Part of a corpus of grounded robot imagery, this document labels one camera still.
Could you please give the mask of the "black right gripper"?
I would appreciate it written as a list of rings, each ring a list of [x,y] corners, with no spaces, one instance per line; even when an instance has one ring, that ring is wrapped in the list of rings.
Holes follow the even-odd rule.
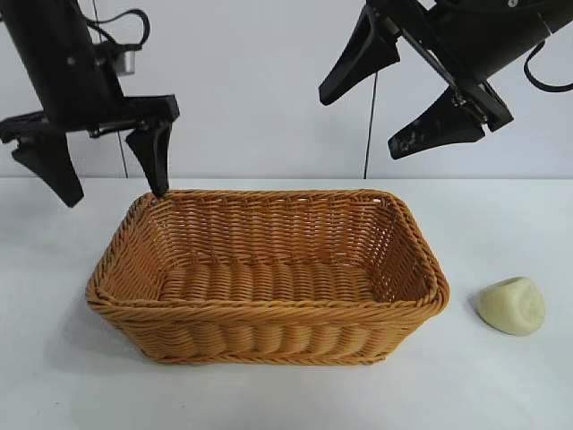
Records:
[[[388,141],[393,159],[444,145],[473,143],[513,119],[488,82],[553,33],[551,1],[371,1],[319,86],[329,106],[355,85],[400,61],[403,37],[447,82],[419,117]]]

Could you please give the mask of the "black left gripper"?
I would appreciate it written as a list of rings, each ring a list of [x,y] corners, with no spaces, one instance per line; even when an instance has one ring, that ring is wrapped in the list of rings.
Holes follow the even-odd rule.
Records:
[[[150,190],[162,197],[169,189],[168,145],[179,107],[174,95],[123,94],[116,65],[125,53],[140,51],[150,35],[148,15],[140,9],[131,13],[142,21],[141,40],[119,43],[75,1],[1,3],[1,21],[42,106],[38,112],[3,120],[1,140],[17,139],[13,159],[42,179],[67,207],[84,197],[64,134],[69,132],[99,137],[134,129],[125,140]]]

